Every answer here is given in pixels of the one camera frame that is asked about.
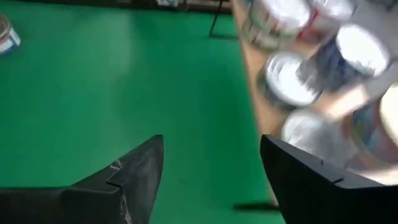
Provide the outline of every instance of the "tin can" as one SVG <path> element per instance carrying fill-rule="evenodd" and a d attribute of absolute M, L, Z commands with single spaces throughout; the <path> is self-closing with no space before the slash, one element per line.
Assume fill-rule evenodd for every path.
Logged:
<path fill-rule="evenodd" d="M 282 127 L 281 138 L 334 166 L 345 168 L 349 161 L 341 126 L 314 111 L 293 111 Z"/>
<path fill-rule="evenodd" d="M 395 91 L 393 99 L 388 99 L 388 92 L 380 100 L 362 107 L 345 119 L 345 136 L 351 139 L 358 149 L 348 163 L 352 170 L 381 170 L 398 164 L 398 147 L 393 141 L 397 136 L 389 134 L 388 131 L 394 125 L 397 115 L 390 116 L 392 119 L 386 119 L 387 116 L 383 113 L 386 104 L 396 105 L 395 94 L 398 91 Z"/>
<path fill-rule="evenodd" d="M 283 110 L 311 105 L 318 100 L 323 85 L 318 72 L 304 58 L 293 52 L 271 55 L 260 71 L 261 85 L 269 103 Z"/>
<path fill-rule="evenodd" d="M 310 0 L 313 15 L 299 40 L 319 44 L 337 33 L 342 23 L 350 20 L 356 5 L 350 0 Z"/>
<path fill-rule="evenodd" d="M 0 55 L 12 51 L 21 44 L 21 39 L 6 16 L 0 14 Z"/>
<path fill-rule="evenodd" d="M 250 20 L 250 18 L 247 18 L 243 22 L 242 34 L 250 44 L 269 52 L 277 49 L 285 49 L 289 45 L 289 41 L 286 41 L 285 39 L 278 39 L 263 33 L 263 31 L 261 31 L 260 28 Z"/>
<path fill-rule="evenodd" d="M 329 91 L 378 77 L 392 64 L 384 44 L 356 24 L 342 26 L 309 61 L 318 68 Z"/>
<path fill-rule="evenodd" d="M 249 17 L 263 34 L 294 41 L 308 24 L 311 9 L 305 0 L 253 0 Z"/>

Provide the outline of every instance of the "green surface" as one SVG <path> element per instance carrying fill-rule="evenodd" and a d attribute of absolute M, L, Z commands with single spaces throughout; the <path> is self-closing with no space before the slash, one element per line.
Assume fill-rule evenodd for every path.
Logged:
<path fill-rule="evenodd" d="M 1 187 L 70 185 L 155 134 L 164 175 L 151 223 L 283 223 L 265 200 L 237 41 L 213 16 L 0 2 L 22 39 L 0 57 Z M 231 17 L 216 32 L 234 34 Z"/>

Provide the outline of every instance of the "can lid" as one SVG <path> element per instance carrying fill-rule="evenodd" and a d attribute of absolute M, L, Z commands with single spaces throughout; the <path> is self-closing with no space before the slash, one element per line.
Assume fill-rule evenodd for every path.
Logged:
<path fill-rule="evenodd" d="M 6 36 L 11 28 L 10 22 L 7 17 L 0 14 L 0 39 Z"/>
<path fill-rule="evenodd" d="M 317 69 L 293 52 L 277 52 L 266 63 L 266 82 L 286 103 L 307 106 L 320 96 L 323 85 Z"/>
<path fill-rule="evenodd" d="M 350 19 L 356 9 L 356 5 L 350 0 L 311 0 L 310 2 L 322 14 L 341 21 Z"/>
<path fill-rule="evenodd" d="M 380 75 L 390 64 L 391 56 L 386 46 L 356 24 L 341 27 L 336 41 L 343 58 L 367 76 Z"/>
<path fill-rule="evenodd" d="M 311 18 L 311 8 L 304 0 L 258 0 L 287 27 L 305 27 Z"/>

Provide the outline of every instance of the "blue can label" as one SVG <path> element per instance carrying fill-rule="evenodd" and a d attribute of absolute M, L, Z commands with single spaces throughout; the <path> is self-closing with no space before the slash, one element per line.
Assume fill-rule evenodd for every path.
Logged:
<path fill-rule="evenodd" d="M 337 46 L 336 36 L 321 46 L 311 60 L 318 68 L 326 90 L 336 91 L 365 78 L 363 73 L 343 58 Z"/>

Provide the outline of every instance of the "table leg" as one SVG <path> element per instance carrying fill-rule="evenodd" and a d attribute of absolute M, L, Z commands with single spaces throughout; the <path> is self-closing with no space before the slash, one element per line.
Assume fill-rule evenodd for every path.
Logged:
<path fill-rule="evenodd" d="M 221 12 L 221 9 L 223 8 L 223 2 L 224 0 L 220 0 L 220 3 L 218 4 L 216 14 L 214 16 L 213 24 L 211 25 L 210 32 L 209 32 L 209 37 L 210 38 L 218 38 L 218 39 L 238 39 L 237 36 L 232 36 L 232 35 L 223 35 L 223 34 L 213 34 L 214 26 L 216 25 L 218 15 Z"/>

